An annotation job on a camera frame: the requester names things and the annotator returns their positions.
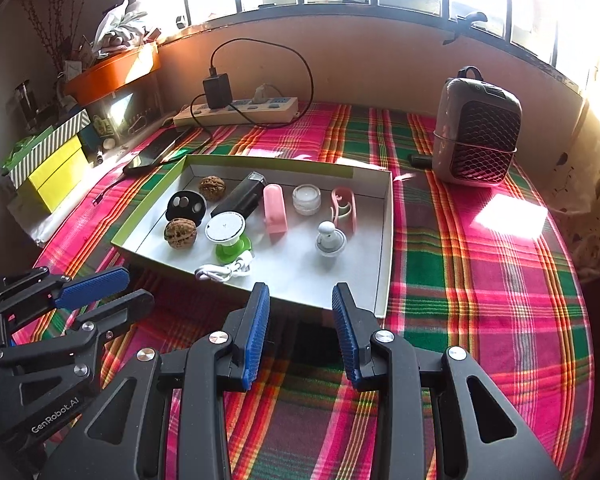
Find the brown walnut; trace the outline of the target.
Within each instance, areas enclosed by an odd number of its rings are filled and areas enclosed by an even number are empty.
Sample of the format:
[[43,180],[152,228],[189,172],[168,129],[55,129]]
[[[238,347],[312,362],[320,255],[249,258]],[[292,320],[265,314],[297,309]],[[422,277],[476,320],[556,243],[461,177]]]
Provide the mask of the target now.
[[226,194],[226,183],[218,176],[204,177],[198,183],[198,191],[208,202],[218,202]]
[[191,248],[197,237],[197,226],[193,220],[174,218],[163,231],[163,238],[174,249]]

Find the black round disc device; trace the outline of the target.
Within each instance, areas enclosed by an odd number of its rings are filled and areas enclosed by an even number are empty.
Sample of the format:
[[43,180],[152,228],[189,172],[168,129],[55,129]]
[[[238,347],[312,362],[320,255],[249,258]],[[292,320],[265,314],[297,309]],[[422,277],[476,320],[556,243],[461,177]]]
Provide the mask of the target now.
[[166,206],[166,221],[186,219],[200,226],[207,210],[207,202],[200,193],[181,190],[174,193]]

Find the pink white clip holder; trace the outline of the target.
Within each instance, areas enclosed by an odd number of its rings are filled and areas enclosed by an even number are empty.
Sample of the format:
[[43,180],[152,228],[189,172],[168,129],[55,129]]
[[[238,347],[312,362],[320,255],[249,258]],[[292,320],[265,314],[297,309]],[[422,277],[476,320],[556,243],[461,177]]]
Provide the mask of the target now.
[[330,193],[332,201],[332,223],[347,235],[354,235],[358,228],[358,207],[350,188],[338,186]]

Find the black rectangular device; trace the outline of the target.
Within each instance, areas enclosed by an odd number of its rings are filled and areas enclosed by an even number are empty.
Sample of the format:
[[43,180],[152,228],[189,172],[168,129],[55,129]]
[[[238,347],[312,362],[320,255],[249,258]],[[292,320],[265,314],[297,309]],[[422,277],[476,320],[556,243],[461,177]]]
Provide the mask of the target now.
[[222,198],[216,207],[211,211],[211,217],[214,218],[222,212],[233,211],[241,214],[247,219],[255,211],[263,197],[264,188],[268,181],[263,174],[257,171],[251,171],[247,177],[244,177],[227,196]]

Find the pink oblong case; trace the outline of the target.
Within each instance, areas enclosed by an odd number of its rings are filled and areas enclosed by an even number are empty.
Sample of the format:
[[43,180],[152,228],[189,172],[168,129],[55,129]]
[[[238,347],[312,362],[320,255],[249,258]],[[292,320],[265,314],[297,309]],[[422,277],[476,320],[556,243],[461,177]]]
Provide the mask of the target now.
[[288,230],[284,191],[278,184],[268,184],[263,190],[265,227],[270,235],[286,233]]

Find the white round cream jar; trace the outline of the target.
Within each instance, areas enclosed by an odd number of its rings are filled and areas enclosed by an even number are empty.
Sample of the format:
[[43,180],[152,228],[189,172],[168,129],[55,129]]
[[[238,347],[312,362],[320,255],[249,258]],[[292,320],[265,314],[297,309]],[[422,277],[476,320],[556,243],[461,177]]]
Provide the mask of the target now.
[[292,204],[297,214],[313,216],[320,211],[322,192],[313,184],[300,184],[292,191]]

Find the yellow box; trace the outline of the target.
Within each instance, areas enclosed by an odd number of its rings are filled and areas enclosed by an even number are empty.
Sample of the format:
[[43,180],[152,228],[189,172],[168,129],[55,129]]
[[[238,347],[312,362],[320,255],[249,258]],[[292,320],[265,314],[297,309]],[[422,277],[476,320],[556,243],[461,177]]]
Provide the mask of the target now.
[[18,196],[46,212],[54,212],[89,169],[81,140],[73,136],[30,173],[18,188]]

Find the green white cardboard tray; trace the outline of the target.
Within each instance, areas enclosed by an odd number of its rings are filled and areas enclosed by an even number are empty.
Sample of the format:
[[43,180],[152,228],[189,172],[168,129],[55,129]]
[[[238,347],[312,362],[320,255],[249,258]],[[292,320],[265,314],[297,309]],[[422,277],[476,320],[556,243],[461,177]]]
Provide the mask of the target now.
[[[288,230],[268,234],[264,208],[253,211],[245,228],[252,243],[250,271],[233,276],[227,286],[248,290],[254,283],[265,282],[277,300],[329,309],[332,288],[346,282],[360,307],[384,318],[392,268],[393,176],[379,167],[250,156],[189,156],[169,170],[133,209],[112,244],[134,263],[192,278],[196,269],[218,259],[204,233],[198,233],[195,244],[187,249],[171,248],[164,240],[170,197],[181,190],[195,191],[199,181],[208,176],[218,176],[228,188],[234,188],[251,171],[282,187]],[[320,211],[313,216],[294,210],[292,191],[300,184],[313,184],[322,192]],[[317,228],[332,215],[330,193],[338,186],[350,188],[355,195],[358,228],[354,235],[346,234],[347,245],[341,254],[324,257],[315,246]]]

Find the green striped box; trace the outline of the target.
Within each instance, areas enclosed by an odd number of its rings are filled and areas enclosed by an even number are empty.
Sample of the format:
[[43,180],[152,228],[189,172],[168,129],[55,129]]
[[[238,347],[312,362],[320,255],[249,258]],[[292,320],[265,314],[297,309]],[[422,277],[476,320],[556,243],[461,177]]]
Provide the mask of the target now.
[[4,162],[2,175],[10,181],[10,186],[18,190],[20,185],[38,169],[46,159],[77,136],[91,123],[87,110],[82,108],[65,120],[60,126],[50,126],[38,136],[20,143]]

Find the black smartphone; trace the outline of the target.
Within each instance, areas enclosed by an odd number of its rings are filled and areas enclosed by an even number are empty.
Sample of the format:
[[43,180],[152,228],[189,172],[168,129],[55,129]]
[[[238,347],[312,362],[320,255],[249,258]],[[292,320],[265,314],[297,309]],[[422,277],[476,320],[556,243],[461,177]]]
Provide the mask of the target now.
[[166,155],[171,153],[176,144],[180,143],[189,133],[193,131],[192,127],[180,128],[170,127],[160,133],[147,146],[142,148],[122,169],[125,177],[136,177],[146,174],[147,171],[156,168],[160,162],[166,159]]

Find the small black usb stick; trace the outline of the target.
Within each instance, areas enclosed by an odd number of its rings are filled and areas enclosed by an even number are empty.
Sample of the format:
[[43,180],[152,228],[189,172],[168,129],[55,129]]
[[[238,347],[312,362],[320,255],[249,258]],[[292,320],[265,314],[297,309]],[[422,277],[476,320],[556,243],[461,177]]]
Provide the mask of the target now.
[[432,157],[430,155],[411,154],[408,156],[408,162],[416,169],[430,170],[432,168]]

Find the white power strip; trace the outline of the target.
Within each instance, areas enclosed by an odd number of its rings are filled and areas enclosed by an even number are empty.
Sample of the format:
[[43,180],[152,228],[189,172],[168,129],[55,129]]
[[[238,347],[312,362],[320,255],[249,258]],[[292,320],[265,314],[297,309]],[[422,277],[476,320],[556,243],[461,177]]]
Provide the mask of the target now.
[[177,127],[203,125],[206,127],[248,124],[288,124],[300,115],[297,98],[271,98],[262,103],[237,100],[231,106],[210,108],[206,103],[183,108],[173,117]]

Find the white plug in strip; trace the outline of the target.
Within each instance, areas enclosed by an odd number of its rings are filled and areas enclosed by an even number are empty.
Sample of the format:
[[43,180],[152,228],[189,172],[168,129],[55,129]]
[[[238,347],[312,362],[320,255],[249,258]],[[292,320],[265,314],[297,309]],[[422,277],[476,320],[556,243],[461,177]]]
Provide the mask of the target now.
[[282,90],[276,87],[275,84],[260,84],[260,86],[254,90],[251,103],[254,105],[266,104],[273,102],[275,99],[283,98],[284,94]]

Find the black charger adapter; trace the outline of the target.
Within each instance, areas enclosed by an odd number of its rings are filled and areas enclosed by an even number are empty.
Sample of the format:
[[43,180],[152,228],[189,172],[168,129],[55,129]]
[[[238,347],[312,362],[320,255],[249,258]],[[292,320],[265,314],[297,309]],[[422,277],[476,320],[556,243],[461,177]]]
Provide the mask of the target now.
[[230,78],[227,73],[219,74],[214,67],[210,67],[209,77],[202,81],[202,86],[208,107],[212,110],[219,110],[233,103]]

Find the grey portable fan heater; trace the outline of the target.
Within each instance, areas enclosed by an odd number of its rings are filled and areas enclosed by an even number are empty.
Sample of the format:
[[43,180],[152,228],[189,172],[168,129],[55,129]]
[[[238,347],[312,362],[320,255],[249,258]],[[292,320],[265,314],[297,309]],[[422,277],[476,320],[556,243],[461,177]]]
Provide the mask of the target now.
[[522,108],[475,66],[445,81],[434,127],[432,170],[448,183],[492,188],[508,174],[517,151]]

